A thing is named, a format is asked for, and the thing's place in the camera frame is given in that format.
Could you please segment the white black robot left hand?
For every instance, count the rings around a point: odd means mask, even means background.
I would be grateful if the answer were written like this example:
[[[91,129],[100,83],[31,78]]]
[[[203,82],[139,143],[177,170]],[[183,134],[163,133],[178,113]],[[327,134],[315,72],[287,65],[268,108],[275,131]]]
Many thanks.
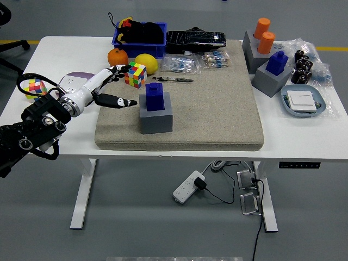
[[[64,102],[71,106],[72,117],[79,116],[91,102],[107,108],[121,109],[137,105],[137,101],[128,100],[118,96],[102,94],[100,90],[108,83],[117,82],[128,73],[130,65],[116,65],[103,69],[92,76],[76,92],[66,94]]]

